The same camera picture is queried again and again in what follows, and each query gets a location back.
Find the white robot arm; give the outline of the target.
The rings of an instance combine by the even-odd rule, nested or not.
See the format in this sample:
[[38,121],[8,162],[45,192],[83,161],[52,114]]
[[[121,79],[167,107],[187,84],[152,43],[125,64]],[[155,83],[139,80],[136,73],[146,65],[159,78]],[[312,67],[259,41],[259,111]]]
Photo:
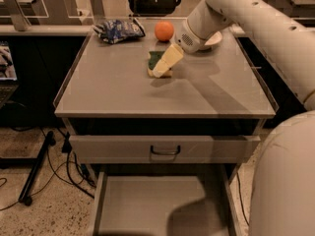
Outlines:
[[230,23],[243,29],[306,111],[261,145],[252,182],[249,236],[315,236],[315,33],[263,0],[201,0],[174,46],[152,70],[159,78]]

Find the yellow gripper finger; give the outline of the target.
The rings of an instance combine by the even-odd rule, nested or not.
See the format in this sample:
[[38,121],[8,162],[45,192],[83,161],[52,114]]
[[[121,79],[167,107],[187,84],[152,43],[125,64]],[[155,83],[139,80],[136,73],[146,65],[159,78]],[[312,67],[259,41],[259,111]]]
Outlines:
[[170,44],[153,69],[155,77],[160,78],[183,58],[183,49],[176,43]]

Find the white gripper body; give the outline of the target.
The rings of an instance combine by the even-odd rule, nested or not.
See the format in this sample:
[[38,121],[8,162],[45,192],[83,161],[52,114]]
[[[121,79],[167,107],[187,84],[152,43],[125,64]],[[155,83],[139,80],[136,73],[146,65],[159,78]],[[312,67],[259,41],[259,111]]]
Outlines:
[[195,53],[203,48],[213,34],[211,29],[186,18],[175,28],[175,41],[185,52]]

